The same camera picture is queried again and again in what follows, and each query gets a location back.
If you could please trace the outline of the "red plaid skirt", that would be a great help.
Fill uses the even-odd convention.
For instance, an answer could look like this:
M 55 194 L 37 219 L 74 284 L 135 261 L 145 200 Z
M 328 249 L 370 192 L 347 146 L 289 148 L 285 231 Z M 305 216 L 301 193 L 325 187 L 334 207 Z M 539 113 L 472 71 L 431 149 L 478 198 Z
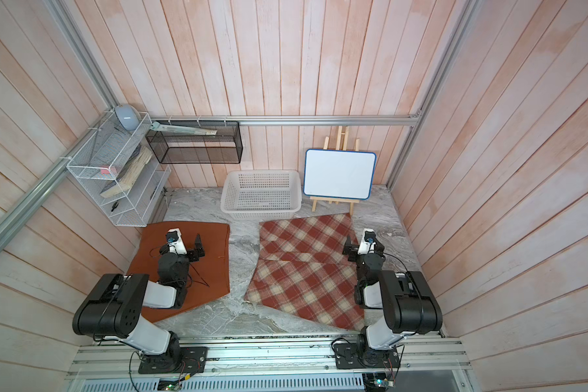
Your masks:
M 259 236 L 246 302 L 330 327 L 364 327 L 354 302 L 356 264 L 342 253 L 355 237 L 349 213 L 262 222 Z

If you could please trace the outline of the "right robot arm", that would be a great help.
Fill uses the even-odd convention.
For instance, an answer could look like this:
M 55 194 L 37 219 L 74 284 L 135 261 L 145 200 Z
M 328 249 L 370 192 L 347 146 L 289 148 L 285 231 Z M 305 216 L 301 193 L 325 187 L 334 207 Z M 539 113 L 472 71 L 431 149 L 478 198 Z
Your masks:
M 356 266 L 354 301 L 364 309 L 381 310 L 377 322 L 363 328 L 354 346 L 361 368 L 388 365 L 396 348 L 414 335 L 439 332 L 443 312 L 424 274 L 417 270 L 384 270 L 385 247 L 372 230 L 358 245 L 347 238 L 342 254 Z

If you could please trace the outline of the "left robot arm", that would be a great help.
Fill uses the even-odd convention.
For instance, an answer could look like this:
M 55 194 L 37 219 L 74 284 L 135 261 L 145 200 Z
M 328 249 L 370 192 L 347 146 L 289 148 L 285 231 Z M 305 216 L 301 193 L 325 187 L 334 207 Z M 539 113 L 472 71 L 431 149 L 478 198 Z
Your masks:
M 103 275 L 75 312 L 73 331 L 94 341 L 118 341 L 132 347 L 140 355 L 141 374 L 182 372 L 191 365 L 199 370 L 197 355 L 181 348 L 176 333 L 157 327 L 141 312 L 144 307 L 183 307 L 193 284 L 189 268 L 205 256 L 201 237 L 197 235 L 188 249 L 180 230 L 168 230 L 159 254 L 157 282 L 148 274 Z

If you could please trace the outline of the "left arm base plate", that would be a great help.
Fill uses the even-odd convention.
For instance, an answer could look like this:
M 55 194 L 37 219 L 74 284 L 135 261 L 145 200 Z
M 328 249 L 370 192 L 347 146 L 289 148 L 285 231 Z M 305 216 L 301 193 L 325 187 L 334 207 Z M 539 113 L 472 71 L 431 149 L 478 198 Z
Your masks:
M 140 360 L 139 374 L 169 374 L 194 375 L 203 373 L 208 348 L 206 346 L 191 346 L 171 349 L 159 355 L 144 354 Z

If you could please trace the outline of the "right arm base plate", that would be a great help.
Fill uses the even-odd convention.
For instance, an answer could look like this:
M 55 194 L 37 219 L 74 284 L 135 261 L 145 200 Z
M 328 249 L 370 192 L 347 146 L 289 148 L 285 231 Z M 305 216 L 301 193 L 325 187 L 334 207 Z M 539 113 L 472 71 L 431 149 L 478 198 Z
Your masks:
M 334 341 L 331 348 L 336 367 L 341 370 L 366 368 L 396 368 L 400 362 L 397 351 L 376 351 L 359 343 L 346 340 Z

